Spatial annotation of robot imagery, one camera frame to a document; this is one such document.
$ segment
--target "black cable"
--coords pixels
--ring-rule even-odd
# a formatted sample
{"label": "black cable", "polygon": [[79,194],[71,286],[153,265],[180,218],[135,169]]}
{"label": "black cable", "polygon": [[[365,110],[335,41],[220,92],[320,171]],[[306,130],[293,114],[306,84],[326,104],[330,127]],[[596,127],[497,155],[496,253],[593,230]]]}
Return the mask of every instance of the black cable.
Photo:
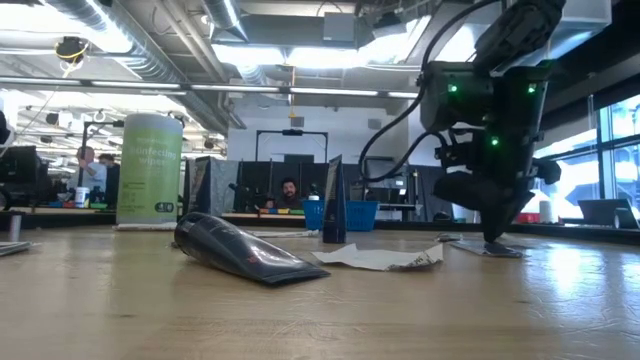
{"label": "black cable", "polygon": [[396,163],[396,165],[390,171],[386,172],[381,176],[377,176],[374,178],[368,177],[364,171],[364,159],[367,156],[367,152],[369,151],[371,146],[376,142],[376,140],[378,140],[378,138],[380,138],[385,132],[389,131],[389,129],[398,125],[402,120],[404,120],[404,118],[406,118],[409,114],[411,114],[413,110],[415,110],[418,107],[418,105],[420,105],[420,102],[422,101],[422,98],[424,97],[424,93],[426,92],[426,88],[427,88],[427,85],[426,85],[427,82],[422,77],[424,76],[424,73],[427,70],[427,65],[429,64],[429,57],[431,57],[431,53],[433,52],[433,49],[438,44],[438,41],[440,41],[440,39],[449,30],[449,28],[457,24],[458,21],[464,19],[465,17],[469,16],[471,13],[473,13],[478,9],[481,9],[487,5],[491,5],[499,1],[500,0],[482,0],[478,3],[475,3],[469,6],[468,8],[462,10],[456,16],[451,18],[451,20],[449,20],[446,24],[444,24],[442,28],[438,30],[438,32],[433,36],[433,39],[431,39],[431,41],[429,42],[429,45],[427,46],[427,49],[425,50],[424,56],[422,58],[421,73],[420,73],[420,77],[418,77],[419,85],[420,85],[418,96],[416,96],[416,98],[413,100],[411,105],[409,105],[409,107],[405,111],[403,111],[400,115],[398,115],[398,117],[396,117],[393,121],[385,125],[382,129],[378,130],[378,132],[375,135],[373,135],[371,139],[369,139],[369,141],[367,141],[367,143],[364,145],[364,148],[362,148],[362,152],[360,153],[360,158],[358,159],[358,170],[360,171],[360,176],[362,177],[363,180],[368,182],[377,182],[377,181],[381,181],[388,178],[391,174],[395,174],[396,171],[398,171],[398,169],[402,167],[405,161],[407,161],[407,159],[409,158],[413,150],[418,146],[420,141],[422,141],[422,139],[424,139],[428,135],[434,135],[439,139],[441,138],[440,142],[443,144],[443,146],[446,146],[446,141],[444,140],[444,137],[442,135],[440,135],[439,133],[431,134],[431,133],[425,132],[424,134],[420,135],[416,139],[416,141],[414,141],[414,143],[411,145],[409,150],[404,154],[404,156],[402,156],[402,159],[400,159],[400,161]]}

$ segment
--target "black plastic bag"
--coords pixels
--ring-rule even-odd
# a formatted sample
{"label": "black plastic bag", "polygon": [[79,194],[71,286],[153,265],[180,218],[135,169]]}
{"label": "black plastic bag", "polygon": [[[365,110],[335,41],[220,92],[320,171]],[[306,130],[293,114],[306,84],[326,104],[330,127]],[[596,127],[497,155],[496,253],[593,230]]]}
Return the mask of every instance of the black plastic bag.
{"label": "black plastic bag", "polygon": [[283,285],[330,273],[215,216],[185,215],[175,231],[185,254],[202,264],[267,285]]}

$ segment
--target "ceiling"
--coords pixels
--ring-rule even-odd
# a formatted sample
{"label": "ceiling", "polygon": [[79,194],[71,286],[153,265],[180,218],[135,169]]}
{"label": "ceiling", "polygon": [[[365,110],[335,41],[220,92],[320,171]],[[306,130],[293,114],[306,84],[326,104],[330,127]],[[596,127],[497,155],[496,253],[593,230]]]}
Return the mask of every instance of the ceiling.
{"label": "ceiling", "polygon": [[[86,1],[96,3],[99,0]],[[180,11],[186,15],[191,25],[191,27],[186,26],[187,24],[181,22],[177,13],[172,13],[175,15],[174,20],[177,20],[179,24],[180,29],[178,30],[185,32],[186,38],[191,39],[188,42],[196,44],[195,37],[199,37],[207,44],[227,44],[225,39],[229,37],[229,34],[215,26],[212,30],[210,21],[207,21],[208,18],[204,17],[203,19],[206,12],[203,8],[202,0],[173,1],[179,4]],[[327,45],[328,48],[346,48],[354,53],[356,48],[368,49],[367,56],[375,57],[382,52],[389,52],[391,56],[391,60],[382,61],[368,58],[364,63],[343,68],[317,68],[317,66],[297,65],[294,71],[290,67],[267,63],[261,65],[260,70],[266,75],[269,84],[396,91],[411,91],[414,89],[412,84],[418,75],[419,62],[413,62],[411,59],[421,57],[420,54],[424,50],[424,43],[425,41],[428,42],[430,39],[429,34],[432,34],[430,33],[432,31],[432,23],[437,22],[434,19],[437,18],[438,11],[444,13],[445,10],[449,9],[450,12],[455,12],[458,11],[457,9],[460,6],[468,6],[469,3],[473,2],[472,0],[236,1],[240,13],[243,15],[241,22],[245,24],[247,29],[251,30],[251,26],[257,26],[255,24],[272,25],[267,28],[258,27],[257,29],[267,33],[271,31],[271,34],[277,37],[274,38],[273,42],[277,42],[279,45],[274,45],[273,47],[284,54],[287,64],[292,61],[294,47],[283,46],[282,44],[286,44],[287,41],[294,41],[292,39],[304,40],[304,36],[306,36],[304,33],[311,31],[309,30],[312,28],[311,23],[322,24],[325,14],[331,16],[332,13],[339,12],[357,13],[356,22],[364,25],[356,27],[355,42],[353,44],[338,46],[334,43],[329,43]],[[131,54],[107,53],[106,51],[110,49],[105,48],[100,41],[95,41],[94,32],[80,21],[73,21],[69,16],[45,6],[28,7],[6,4],[0,4],[0,6],[2,7],[0,8],[0,75],[63,77],[64,70],[68,65],[62,63],[56,57],[54,45],[63,36],[78,36],[83,39],[89,39],[91,46],[86,52],[87,56],[82,62],[82,66],[69,73],[70,78],[124,81],[140,81],[142,78],[142,80],[149,81],[147,78],[141,77],[140,73],[136,73],[131,68],[124,66],[127,64],[127,59],[131,57]],[[218,68],[216,64],[212,64],[212,61],[203,63],[203,52],[198,51],[197,47],[194,52],[193,44],[191,48],[186,45],[184,37],[178,34],[170,19],[157,8],[157,0],[114,0],[114,8],[116,6],[121,9],[118,10],[119,15],[124,14],[129,18],[127,20],[129,28],[133,27],[142,31],[144,37],[140,40],[142,47],[157,48],[161,51],[159,53],[161,56],[164,57],[166,55],[168,66],[175,67],[176,74],[183,77],[180,81],[201,83],[221,82],[223,80],[231,83],[243,83],[246,81],[238,71],[236,66],[238,64],[227,62],[218,64],[220,65]],[[390,37],[378,37],[378,39],[374,40],[372,24],[378,21],[381,14],[388,11],[395,11],[402,21],[399,26],[402,26],[403,29],[406,27],[407,31],[399,35],[399,37],[393,38],[394,41],[392,42],[388,41],[391,39]],[[436,58],[448,61],[464,61],[467,59],[469,54],[473,53],[473,43],[477,37],[499,13],[498,5],[492,11],[480,12],[469,17],[464,25],[449,34],[449,41],[443,42],[443,46],[437,51]],[[197,30],[197,34],[191,31],[193,28]],[[278,33],[276,28],[288,31],[288,33],[284,33],[285,35],[288,34],[288,36],[281,36],[282,34]],[[382,42],[380,39],[387,39],[387,42]],[[117,43],[116,47],[120,45],[122,45],[122,42]],[[359,57],[361,57],[361,53],[367,54],[362,50],[358,50],[357,53]],[[222,59],[224,54],[218,53],[216,55],[217,58]],[[189,107],[191,103],[186,100],[183,101],[185,96],[180,94],[164,96],[133,91],[129,92],[128,95],[123,95],[80,92],[87,91],[86,89],[75,90],[77,92],[58,89],[56,94],[50,98],[52,94],[51,88],[14,87],[7,90],[0,94],[4,97],[19,99],[18,103],[21,108],[18,118],[19,131],[24,130],[24,126],[31,123],[29,129],[24,131],[20,141],[50,148],[52,153],[63,153],[64,151],[71,153],[77,148],[78,144],[73,140],[74,136],[78,135],[78,129],[61,129],[59,126],[46,124],[44,118],[51,111],[66,110],[71,112],[74,114],[73,117],[76,121],[93,118],[99,112],[113,119],[122,119],[127,114],[141,111],[155,111],[162,114],[171,113],[186,119],[185,138],[188,140],[185,142],[185,147],[188,150],[185,150],[186,153],[195,154],[193,156],[196,156],[205,151],[224,157],[226,144],[223,138],[226,128],[242,127],[243,125],[241,119],[232,122],[230,119],[234,119],[233,117],[226,117],[228,114],[233,113],[234,107],[237,109],[238,107],[256,104],[261,107],[288,106],[291,100],[290,97],[267,97],[257,94],[236,94],[228,99],[226,95],[224,98],[219,98],[215,93],[197,94],[197,97],[204,104],[214,108],[214,110],[222,109],[222,113],[226,114],[218,118],[218,112],[215,112],[216,121],[224,123],[224,128],[216,128],[218,130],[213,131],[208,126],[209,124],[199,123],[202,123],[201,117],[194,113],[194,109]],[[293,99],[296,106],[384,108],[389,114],[396,114],[400,108],[406,106],[406,100],[382,98],[296,95]],[[38,111],[45,103],[47,107],[42,111]],[[121,131],[119,129],[106,129],[101,129],[102,133],[94,129],[96,134],[92,144],[104,152],[117,153],[119,147],[109,140],[121,136]],[[37,132],[61,133],[66,135],[66,138],[65,136],[54,136],[53,143],[45,146],[40,142]],[[216,139],[214,149],[203,149],[203,141],[208,137]]]}

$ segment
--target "man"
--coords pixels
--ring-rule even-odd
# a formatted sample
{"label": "man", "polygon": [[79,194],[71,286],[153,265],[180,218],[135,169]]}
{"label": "man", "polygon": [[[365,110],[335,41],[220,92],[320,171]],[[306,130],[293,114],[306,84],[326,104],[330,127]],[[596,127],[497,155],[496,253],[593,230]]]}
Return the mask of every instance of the man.
{"label": "man", "polygon": [[83,170],[82,184],[78,184],[80,171],[77,171],[73,178],[69,180],[68,188],[86,187],[89,188],[89,191],[93,191],[93,189],[98,186],[100,187],[100,191],[104,192],[107,188],[107,168],[102,164],[94,162],[96,154],[92,147],[85,147],[84,159],[81,155],[82,148],[79,148],[76,153],[76,158],[78,159],[78,166]]}
{"label": "man", "polygon": [[278,199],[278,209],[302,209],[302,202],[298,198],[296,181],[292,178],[285,178],[280,184],[282,188],[282,196]]}
{"label": "man", "polygon": [[102,154],[98,157],[100,164],[107,167],[107,190],[105,200],[109,207],[115,207],[118,202],[118,186],[120,185],[120,165],[116,164],[113,155]]}

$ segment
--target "blue bin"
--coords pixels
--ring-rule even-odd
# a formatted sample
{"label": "blue bin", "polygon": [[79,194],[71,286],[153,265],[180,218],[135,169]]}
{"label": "blue bin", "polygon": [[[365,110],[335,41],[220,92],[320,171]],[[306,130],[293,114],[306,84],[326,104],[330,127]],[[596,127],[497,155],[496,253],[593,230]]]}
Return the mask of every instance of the blue bin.
{"label": "blue bin", "polygon": [[[309,230],[322,230],[324,201],[305,200],[304,219]],[[377,201],[347,201],[347,231],[371,231],[376,222]]]}

